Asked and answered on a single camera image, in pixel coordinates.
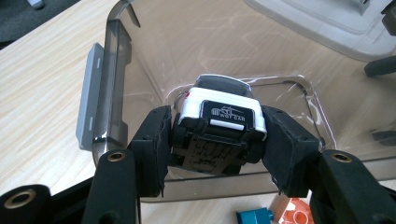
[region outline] gray plastic object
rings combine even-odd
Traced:
[[[99,100],[103,55],[104,49],[97,43],[93,44],[88,53],[76,129],[78,146],[81,149],[92,150],[93,129]]]

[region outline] mounting screw hole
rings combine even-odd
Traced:
[[[4,203],[4,207],[7,209],[14,209],[25,206],[35,198],[35,191],[33,189],[27,189],[17,194],[12,195]]]
[[[125,153],[114,152],[107,156],[108,161],[122,161],[125,158]]]
[[[332,158],[340,162],[352,162],[352,159],[350,157],[341,153],[332,154]]]

